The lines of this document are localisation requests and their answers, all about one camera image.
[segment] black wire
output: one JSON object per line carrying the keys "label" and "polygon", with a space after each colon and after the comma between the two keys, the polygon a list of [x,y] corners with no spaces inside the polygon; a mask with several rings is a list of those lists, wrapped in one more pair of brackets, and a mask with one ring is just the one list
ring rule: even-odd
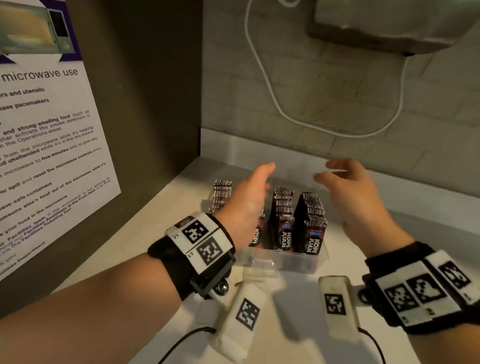
{"label": "black wire", "polygon": [[211,333],[211,334],[215,334],[215,333],[216,333],[216,328],[211,328],[211,327],[209,327],[209,326],[205,326],[205,327],[203,327],[203,328],[196,328],[195,330],[190,331],[188,334],[185,334],[185,335],[183,336],[183,338],[181,338],[180,340],[178,340],[178,341],[175,343],[175,345],[173,345],[173,346],[170,348],[170,350],[165,354],[165,356],[164,356],[162,359],[160,359],[160,361],[158,362],[158,364],[162,364],[162,363],[165,361],[165,359],[167,359],[168,356],[169,356],[170,354],[172,354],[172,351],[174,351],[174,350],[176,349],[176,347],[179,346],[185,339],[187,339],[189,336],[191,336],[191,335],[193,335],[193,334],[196,334],[197,332],[202,332],[202,331],[209,332],[209,333]]}
{"label": "black wire", "polygon": [[375,338],[367,330],[362,329],[362,328],[357,328],[357,329],[359,330],[359,332],[367,335],[370,339],[372,339],[372,341],[374,342],[375,346],[378,349],[378,352],[380,353],[380,357],[382,358],[382,363],[387,364],[387,362],[385,361],[384,353],[382,352],[382,349],[380,349],[380,345],[378,345],[377,340],[375,340]]}

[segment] microwave instruction poster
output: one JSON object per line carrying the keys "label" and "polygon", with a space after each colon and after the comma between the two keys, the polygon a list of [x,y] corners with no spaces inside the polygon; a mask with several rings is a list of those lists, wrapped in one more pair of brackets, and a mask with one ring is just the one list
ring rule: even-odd
{"label": "microwave instruction poster", "polygon": [[65,2],[0,1],[0,280],[120,193]]}

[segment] brick wall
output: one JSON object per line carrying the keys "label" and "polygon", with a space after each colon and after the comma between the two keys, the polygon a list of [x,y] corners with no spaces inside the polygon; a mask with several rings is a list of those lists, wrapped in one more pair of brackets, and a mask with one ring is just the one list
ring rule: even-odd
{"label": "brick wall", "polygon": [[[204,127],[480,195],[480,25],[450,49],[410,59],[404,110],[389,130],[346,139],[279,115],[245,39],[246,3],[204,1]],[[378,129],[394,113],[403,57],[309,38],[312,7],[253,0],[251,37],[280,105],[341,131]]]}

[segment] dark wall panel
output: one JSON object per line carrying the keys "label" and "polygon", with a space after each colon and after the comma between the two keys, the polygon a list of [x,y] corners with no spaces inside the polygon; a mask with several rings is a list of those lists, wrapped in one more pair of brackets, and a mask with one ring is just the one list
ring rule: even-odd
{"label": "dark wall panel", "polygon": [[0,317],[52,292],[199,154],[202,2],[67,5],[122,193],[0,281]]}

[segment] microwave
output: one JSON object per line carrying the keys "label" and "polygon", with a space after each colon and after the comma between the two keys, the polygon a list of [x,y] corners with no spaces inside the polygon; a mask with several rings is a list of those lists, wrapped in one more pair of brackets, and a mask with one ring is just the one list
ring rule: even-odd
{"label": "microwave", "polygon": [[0,1],[0,54],[75,53],[63,12]]}

